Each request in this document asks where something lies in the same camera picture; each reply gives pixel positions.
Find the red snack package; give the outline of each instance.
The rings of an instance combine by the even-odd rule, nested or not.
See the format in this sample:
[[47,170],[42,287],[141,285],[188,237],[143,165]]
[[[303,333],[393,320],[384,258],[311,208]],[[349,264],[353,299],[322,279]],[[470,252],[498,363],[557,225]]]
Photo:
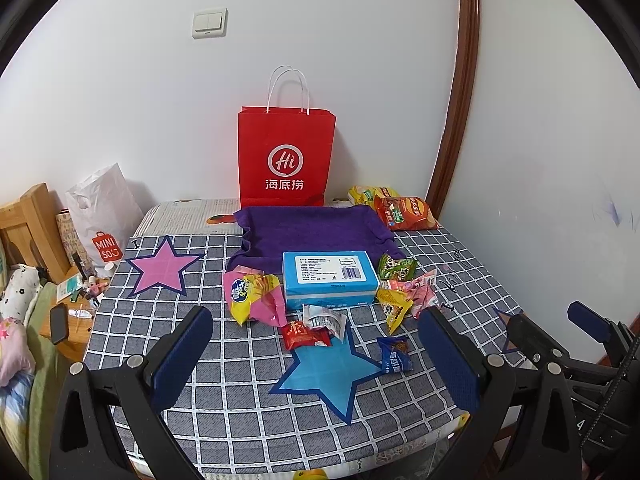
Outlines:
[[291,321],[280,329],[284,348],[291,351],[299,346],[331,346],[327,327],[308,328],[302,321]]
[[440,227],[429,204],[417,196],[393,196],[373,199],[373,209],[392,231],[419,231]]

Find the purple towel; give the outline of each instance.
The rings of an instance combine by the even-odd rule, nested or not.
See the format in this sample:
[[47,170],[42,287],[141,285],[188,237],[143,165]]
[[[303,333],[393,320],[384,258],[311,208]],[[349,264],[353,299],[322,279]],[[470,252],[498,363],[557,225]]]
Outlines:
[[244,229],[241,250],[226,265],[282,273],[286,251],[367,251],[378,266],[384,253],[406,258],[393,233],[367,205],[354,207],[251,206],[236,212]]

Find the smartphone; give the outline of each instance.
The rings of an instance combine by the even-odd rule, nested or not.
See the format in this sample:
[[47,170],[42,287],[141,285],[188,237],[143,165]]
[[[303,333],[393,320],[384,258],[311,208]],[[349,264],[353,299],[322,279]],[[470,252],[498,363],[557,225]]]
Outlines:
[[51,342],[54,345],[69,337],[69,318],[64,303],[57,304],[49,311],[49,323],[51,326]]

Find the blue snack package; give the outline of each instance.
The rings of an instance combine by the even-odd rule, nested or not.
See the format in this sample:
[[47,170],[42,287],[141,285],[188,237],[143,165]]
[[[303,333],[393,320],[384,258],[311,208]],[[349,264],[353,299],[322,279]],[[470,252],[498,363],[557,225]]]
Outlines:
[[409,358],[409,338],[405,335],[395,337],[379,337],[378,344],[382,350],[382,371],[385,374],[408,372],[414,369]]

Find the green snack package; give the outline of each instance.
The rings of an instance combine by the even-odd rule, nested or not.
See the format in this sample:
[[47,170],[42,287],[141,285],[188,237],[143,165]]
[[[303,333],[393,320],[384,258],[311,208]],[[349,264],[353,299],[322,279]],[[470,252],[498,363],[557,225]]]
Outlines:
[[383,254],[378,264],[378,276],[381,280],[396,280],[407,282],[414,276],[418,261],[415,258],[394,260],[388,254]]

